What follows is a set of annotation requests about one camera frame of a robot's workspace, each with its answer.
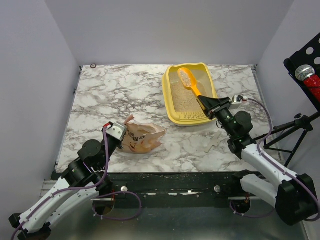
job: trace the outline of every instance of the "scoop handle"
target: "scoop handle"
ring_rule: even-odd
[[[193,94],[198,97],[201,95],[201,92],[199,91],[199,89],[197,88],[197,86],[191,86],[191,90],[193,92]]]

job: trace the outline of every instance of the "plastic bag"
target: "plastic bag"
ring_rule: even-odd
[[[133,115],[130,115],[124,122],[127,130],[124,134],[122,147],[120,151],[133,154],[146,154],[159,147],[160,137],[166,134],[166,130],[153,123],[131,123]]]

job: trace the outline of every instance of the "metal frame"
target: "metal frame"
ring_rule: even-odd
[[[294,117],[294,118],[296,118],[296,120],[294,120],[292,122],[288,122],[288,123],[280,125],[280,126],[275,126],[273,128],[274,130],[272,131],[271,135],[277,134],[277,133],[280,133],[283,131],[284,132],[283,132],[283,134],[280,134],[278,137],[276,137],[274,140],[270,141],[269,143],[267,143],[267,140],[264,140],[264,149],[289,153],[290,155],[284,164],[284,166],[287,167],[289,165],[289,163],[291,162],[292,158],[294,157],[294,155],[296,154],[301,143],[305,139],[307,133],[311,132],[314,129],[311,125],[311,122],[316,120],[319,117],[320,117],[320,112],[316,112],[312,116],[303,115],[302,117],[301,117],[301,114],[298,114]],[[286,149],[271,147],[271,146],[275,145],[276,143],[278,143],[279,141],[281,141],[282,139],[285,139],[286,137],[290,136],[291,134],[295,133],[296,131],[298,131],[300,129],[303,129],[303,133],[301,134],[300,138],[296,142],[293,150],[286,150]],[[256,140],[262,139],[266,135],[267,134],[256,137],[254,140],[256,141]]]

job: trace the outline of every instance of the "black music stand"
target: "black music stand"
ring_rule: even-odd
[[[287,58],[284,60],[284,66],[289,71],[289,75],[293,78],[293,80],[301,87],[301,89],[304,91],[304,93],[307,95],[307,97],[310,99],[314,107],[318,112],[313,114],[312,116],[306,116],[303,115],[301,117],[301,113],[297,114],[294,118],[296,120],[274,127],[274,131],[272,131],[273,134],[277,134],[280,132],[285,131],[283,134],[280,134],[277,136],[274,140],[267,143],[266,140],[264,140],[264,148],[279,152],[285,152],[290,153],[289,158],[286,160],[284,166],[287,167],[294,157],[296,151],[298,150],[299,146],[301,145],[302,141],[306,137],[308,132],[311,132],[313,130],[313,127],[311,125],[311,122],[316,120],[320,117],[320,102],[316,99],[316,97],[310,92],[310,90],[303,84],[303,82],[299,81],[296,76],[295,72],[298,67],[302,65],[310,65],[314,68],[315,74],[320,76],[320,64],[315,64],[315,59],[320,57],[320,33],[313,38],[307,45],[305,45],[300,51],[295,52],[290,58]],[[301,134],[299,140],[297,141],[295,147],[293,150],[284,150],[284,149],[277,149],[271,147],[272,145],[278,143],[282,139],[288,137],[289,135],[293,134],[299,129],[303,129],[303,133]],[[259,136],[255,138],[254,140],[259,140],[265,137],[266,134]]]

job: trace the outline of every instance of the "gray floor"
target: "gray floor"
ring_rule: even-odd
[[[91,203],[65,218],[49,240],[306,240],[302,224],[285,225],[273,213],[262,219],[233,215],[228,208],[149,208],[130,221],[93,217]],[[270,211],[260,200],[252,203],[251,214]],[[133,209],[114,209],[110,216],[124,217]]]

